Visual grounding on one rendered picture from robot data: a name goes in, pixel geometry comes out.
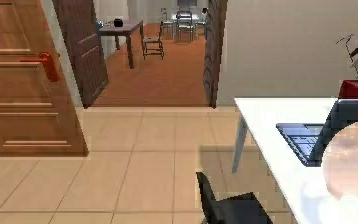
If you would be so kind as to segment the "grey metal chair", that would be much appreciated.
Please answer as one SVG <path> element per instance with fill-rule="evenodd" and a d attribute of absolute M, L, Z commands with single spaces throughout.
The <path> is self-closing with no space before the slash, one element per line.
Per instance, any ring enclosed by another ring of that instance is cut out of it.
<path fill-rule="evenodd" d="M 192 14 L 191 11 L 178 11 L 177 14 L 180 13 L 189 13 Z M 194 31 L 194 24 L 192 21 L 181 21 L 177 19 L 176 21 L 176 35 L 178 39 L 181 39 L 183 32 L 189 33 L 189 41 L 193 40 L 193 31 Z"/>
<path fill-rule="evenodd" d="M 169 32 L 171 37 L 174 37 L 174 22 L 172 19 L 172 12 L 167 8 L 162 8 L 160 12 L 161 12 L 161 22 L 163 23 L 162 25 L 163 34 Z"/>

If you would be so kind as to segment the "light brown panelled door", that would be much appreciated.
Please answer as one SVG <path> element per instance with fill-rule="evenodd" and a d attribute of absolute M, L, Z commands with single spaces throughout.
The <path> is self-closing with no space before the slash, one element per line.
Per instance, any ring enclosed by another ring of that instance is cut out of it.
<path fill-rule="evenodd" d="M 20 59 L 49 52 L 59 80 Z M 0 156 L 85 156 L 87 145 L 40 0 L 0 0 Z"/>

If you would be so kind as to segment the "red plant pot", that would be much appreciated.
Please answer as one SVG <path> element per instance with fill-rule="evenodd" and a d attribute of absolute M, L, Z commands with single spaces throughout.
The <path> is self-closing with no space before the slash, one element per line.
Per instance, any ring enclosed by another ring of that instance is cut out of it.
<path fill-rule="evenodd" d="M 340 99 L 358 99 L 358 80 L 344 80 L 339 91 Z"/>

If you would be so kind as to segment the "dark brown table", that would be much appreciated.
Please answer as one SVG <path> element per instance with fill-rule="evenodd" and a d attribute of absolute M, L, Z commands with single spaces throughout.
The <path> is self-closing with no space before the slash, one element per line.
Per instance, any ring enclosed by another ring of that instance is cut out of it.
<path fill-rule="evenodd" d="M 134 68 L 132 39 L 131 35 L 135 30 L 140 32 L 140 40 L 143 40 L 143 21 L 142 20 L 124 20 L 122 27 L 116 27 L 114 23 L 107 23 L 99 29 L 99 34 L 104 37 L 111 36 L 115 39 L 116 49 L 120 49 L 119 38 L 126 39 L 126 49 L 128 56 L 128 64 L 131 69 Z"/>

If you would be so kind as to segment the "dark brown panelled door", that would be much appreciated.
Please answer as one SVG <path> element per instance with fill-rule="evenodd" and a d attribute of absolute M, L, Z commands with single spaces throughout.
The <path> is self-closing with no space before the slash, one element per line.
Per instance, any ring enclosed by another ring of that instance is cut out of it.
<path fill-rule="evenodd" d="M 52 0 L 84 108 L 108 84 L 93 0 Z"/>

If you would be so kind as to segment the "dark blue laptop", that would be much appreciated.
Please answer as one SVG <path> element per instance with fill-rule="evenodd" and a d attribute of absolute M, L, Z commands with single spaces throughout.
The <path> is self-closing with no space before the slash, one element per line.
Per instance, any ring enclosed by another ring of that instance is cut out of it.
<path fill-rule="evenodd" d="M 304 166 L 320 167 L 329 142 L 355 122 L 358 122 L 358 99 L 339 99 L 324 124 L 277 123 L 276 128 Z"/>

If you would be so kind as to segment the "white table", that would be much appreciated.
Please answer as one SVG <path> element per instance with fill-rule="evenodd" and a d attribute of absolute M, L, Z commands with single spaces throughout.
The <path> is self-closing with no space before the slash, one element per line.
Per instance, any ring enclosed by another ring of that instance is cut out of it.
<path fill-rule="evenodd" d="M 239 166 L 251 134 L 298 224 L 358 224 L 358 204 L 328 192 L 323 168 L 304 166 L 276 128 L 277 123 L 324 124 L 337 98 L 237 98 L 232 169 Z"/>

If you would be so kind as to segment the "pale dining table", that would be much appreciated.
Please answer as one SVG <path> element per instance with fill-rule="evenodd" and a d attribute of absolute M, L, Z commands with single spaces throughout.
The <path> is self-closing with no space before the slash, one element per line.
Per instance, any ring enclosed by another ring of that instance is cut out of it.
<path fill-rule="evenodd" d="M 176 22 L 177 19 L 181 21 L 192 21 L 194 23 L 204 23 L 206 21 L 205 16 L 203 14 L 189 14 L 189 13 L 163 13 L 161 20 L 166 22 Z"/>

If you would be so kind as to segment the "pale pink round ball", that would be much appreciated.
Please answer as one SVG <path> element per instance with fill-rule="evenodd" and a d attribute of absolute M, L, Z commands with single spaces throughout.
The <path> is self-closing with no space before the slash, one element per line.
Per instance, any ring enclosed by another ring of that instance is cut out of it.
<path fill-rule="evenodd" d="M 327 190 L 337 199 L 358 198 L 358 122 L 334 135 L 322 160 Z"/>

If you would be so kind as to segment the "black chair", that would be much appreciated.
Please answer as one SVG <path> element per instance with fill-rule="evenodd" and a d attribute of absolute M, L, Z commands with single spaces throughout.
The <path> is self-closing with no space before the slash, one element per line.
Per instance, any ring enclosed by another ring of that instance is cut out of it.
<path fill-rule="evenodd" d="M 217 200 L 206 175 L 196 173 L 204 218 L 201 224 L 273 224 L 253 192 Z"/>

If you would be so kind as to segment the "dark wooden chair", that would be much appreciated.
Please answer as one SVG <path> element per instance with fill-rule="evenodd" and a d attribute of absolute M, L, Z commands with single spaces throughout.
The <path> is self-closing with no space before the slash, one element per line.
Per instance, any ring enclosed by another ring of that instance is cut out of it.
<path fill-rule="evenodd" d="M 163 22 L 159 24 L 159 32 L 157 36 L 147 36 L 142 38 L 142 55 L 146 59 L 149 55 L 159 55 L 164 59 L 164 47 L 162 42 L 163 36 Z M 155 48 L 149 48 L 149 45 L 155 44 Z"/>

